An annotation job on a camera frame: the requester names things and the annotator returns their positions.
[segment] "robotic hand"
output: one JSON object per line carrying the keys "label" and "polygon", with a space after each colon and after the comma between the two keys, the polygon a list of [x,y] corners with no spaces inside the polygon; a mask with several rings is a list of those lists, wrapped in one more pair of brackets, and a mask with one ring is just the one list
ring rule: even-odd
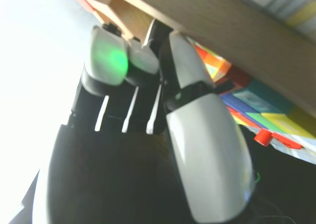
{"label": "robotic hand", "polygon": [[[149,35],[155,27],[157,22],[152,23]],[[85,64],[81,83],[87,96],[102,99],[121,93],[115,104],[124,111],[120,116],[126,115],[128,107],[124,104],[131,101],[135,87],[154,91],[159,87],[162,92],[157,97],[163,109],[156,120],[167,126],[160,126],[156,132],[165,130],[171,143],[175,170],[193,219],[203,224],[227,222],[243,211],[253,192],[250,155],[239,127],[216,94],[191,43],[179,32],[166,32],[163,42],[149,37],[147,44],[141,46],[137,39],[123,39],[111,25],[95,27],[90,60]],[[86,99],[77,96],[75,104],[80,100]],[[76,108],[72,109],[70,126],[95,124],[95,116],[82,119]],[[117,117],[118,114],[110,114],[101,129],[115,127]],[[121,127],[122,120],[117,124],[118,129]],[[137,123],[132,131],[136,128],[146,130],[143,123]]]}

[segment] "green block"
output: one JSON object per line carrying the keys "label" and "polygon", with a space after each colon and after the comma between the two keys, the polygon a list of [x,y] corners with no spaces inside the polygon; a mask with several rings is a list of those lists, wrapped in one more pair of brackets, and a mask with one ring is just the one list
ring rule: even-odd
{"label": "green block", "polygon": [[270,129],[275,132],[284,133],[282,129],[280,129],[278,126],[274,125],[272,122],[267,120],[265,117],[263,117],[261,114],[258,113],[246,113],[249,117],[253,118],[254,120],[258,121],[260,124],[265,126],[267,129]]}

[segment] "striped fabric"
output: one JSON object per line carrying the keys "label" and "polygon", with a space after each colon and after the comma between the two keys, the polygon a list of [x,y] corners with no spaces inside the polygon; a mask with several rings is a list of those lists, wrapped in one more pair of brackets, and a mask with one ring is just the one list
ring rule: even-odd
{"label": "striped fabric", "polygon": [[316,0],[246,0],[316,42]]}

